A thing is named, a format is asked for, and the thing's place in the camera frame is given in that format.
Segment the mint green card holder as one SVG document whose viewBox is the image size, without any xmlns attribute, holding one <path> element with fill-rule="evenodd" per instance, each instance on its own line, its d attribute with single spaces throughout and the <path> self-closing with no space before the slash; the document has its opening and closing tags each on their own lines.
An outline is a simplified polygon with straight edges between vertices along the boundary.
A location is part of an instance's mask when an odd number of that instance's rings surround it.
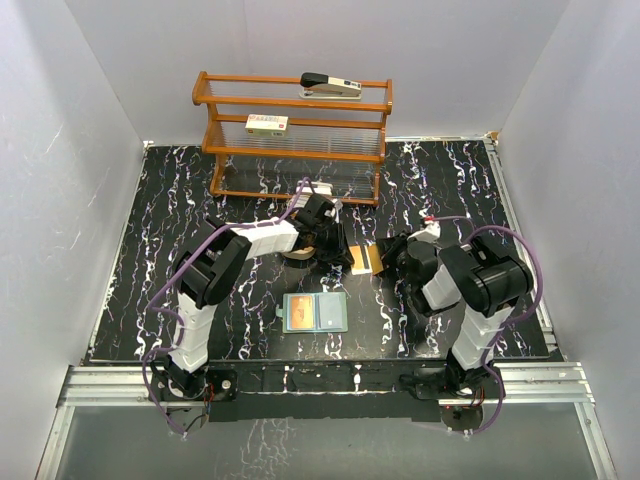
<svg viewBox="0 0 640 480">
<path fill-rule="evenodd" d="M 276 316 L 287 334 L 344 333 L 348 330 L 346 293 L 287 293 Z"/>
</svg>

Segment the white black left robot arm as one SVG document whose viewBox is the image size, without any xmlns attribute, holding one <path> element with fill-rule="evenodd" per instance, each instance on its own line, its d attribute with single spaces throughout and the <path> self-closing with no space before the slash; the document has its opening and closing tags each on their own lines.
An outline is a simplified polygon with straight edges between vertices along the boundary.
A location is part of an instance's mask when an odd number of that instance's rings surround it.
<svg viewBox="0 0 640 480">
<path fill-rule="evenodd" d="M 178 313 L 184 324 L 168 354 L 175 391 L 186 399 L 204 392 L 207 376 L 201 367 L 208 361 L 215 310 L 230 295 L 246 261 L 311 248 L 313 257 L 322 263 L 354 263 L 336 211 L 335 201 L 312 193 L 282 218 L 240 224 L 218 218 L 206 221 L 196 245 L 185 248 L 176 264 Z"/>
</svg>

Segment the orange VIP credit card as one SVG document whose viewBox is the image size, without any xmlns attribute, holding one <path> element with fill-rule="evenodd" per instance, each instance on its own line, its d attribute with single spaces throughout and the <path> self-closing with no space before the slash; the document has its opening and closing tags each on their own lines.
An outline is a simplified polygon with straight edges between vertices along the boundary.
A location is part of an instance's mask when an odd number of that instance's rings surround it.
<svg viewBox="0 0 640 480">
<path fill-rule="evenodd" d="M 315 326 L 315 309 L 310 295 L 292 296 L 289 303 L 289 325 L 294 331 L 310 330 Z"/>
</svg>

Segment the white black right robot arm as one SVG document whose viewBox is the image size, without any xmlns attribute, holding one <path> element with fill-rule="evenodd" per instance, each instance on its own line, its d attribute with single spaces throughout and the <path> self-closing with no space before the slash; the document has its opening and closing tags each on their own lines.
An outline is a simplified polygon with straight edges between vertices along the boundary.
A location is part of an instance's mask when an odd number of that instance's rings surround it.
<svg viewBox="0 0 640 480">
<path fill-rule="evenodd" d="M 376 247 L 382 269 L 394 271 L 403 281 L 417 312 L 443 313 L 465 305 L 444 369 L 428 376 L 409 375 L 404 381 L 460 397 L 471 395 L 489 376 L 490 342 L 534 287 L 531 270 L 491 235 L 476 235 L 464 246 L 438 248 L 401 233 L 378 239 Z"/>
</svg>

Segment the brown gold credit card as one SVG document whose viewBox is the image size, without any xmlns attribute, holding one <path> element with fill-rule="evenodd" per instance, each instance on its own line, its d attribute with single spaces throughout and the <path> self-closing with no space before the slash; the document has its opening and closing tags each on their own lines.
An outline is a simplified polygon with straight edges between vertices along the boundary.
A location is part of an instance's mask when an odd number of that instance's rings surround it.
<svg viewBox="0 0 640 480">
<path fill-rule="evenodd" d="M 353 275 L 378 275 L 384 270 L 379 248 L 376 244 L 352 245 L 349 251 L 353 257 Z"/>
</svg>

